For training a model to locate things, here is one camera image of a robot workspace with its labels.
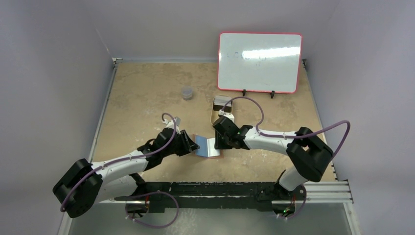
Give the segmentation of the brown leather card holder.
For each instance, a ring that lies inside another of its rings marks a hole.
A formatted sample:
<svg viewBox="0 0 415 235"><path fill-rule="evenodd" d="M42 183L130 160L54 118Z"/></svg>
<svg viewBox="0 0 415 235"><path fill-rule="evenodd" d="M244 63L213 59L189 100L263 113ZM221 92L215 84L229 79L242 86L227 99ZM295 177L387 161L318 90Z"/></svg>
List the brown leather card holder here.
<svg viewBox="0 0 415 235"><path fill-rule="evenodd" d="M193 135L192 140L199 146L194 154L205 159L223 158L223 151L215 148L215 138L207 138L200 135Z"/></svg>

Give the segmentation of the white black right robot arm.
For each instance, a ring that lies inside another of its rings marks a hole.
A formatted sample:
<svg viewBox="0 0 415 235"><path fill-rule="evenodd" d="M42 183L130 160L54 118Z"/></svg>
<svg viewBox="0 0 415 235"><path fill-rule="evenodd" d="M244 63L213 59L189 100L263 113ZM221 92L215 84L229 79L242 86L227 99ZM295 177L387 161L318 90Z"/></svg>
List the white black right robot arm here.
<svg viewBox="0 0 415 235"><path fill-rule="evenodd" d="M308 181L319 182L334 157L333 150L306 127L295 132L273 132L251 125L238 127L226 116L220 116L212 127L216 149L259 149L289 157L293 167L282 172L275 185L280 199L287 199Z"/></svg>

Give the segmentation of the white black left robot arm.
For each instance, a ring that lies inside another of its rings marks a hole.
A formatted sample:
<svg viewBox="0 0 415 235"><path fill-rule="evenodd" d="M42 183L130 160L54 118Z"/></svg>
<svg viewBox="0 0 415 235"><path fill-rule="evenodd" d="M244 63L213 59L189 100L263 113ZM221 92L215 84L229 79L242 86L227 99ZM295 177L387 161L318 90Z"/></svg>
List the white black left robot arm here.
<svg viewBox="0 0 415 235"><path fill-rule="evenodd" d="M185 130L164 128L156 138L127 155L101 162L77 160L52 189L61 204L60 210L69 217L83 215L94 204L129 195L140 200L145 185L136 182L136 175L160 165L170 155L184 156L200 147Z"/></svg>

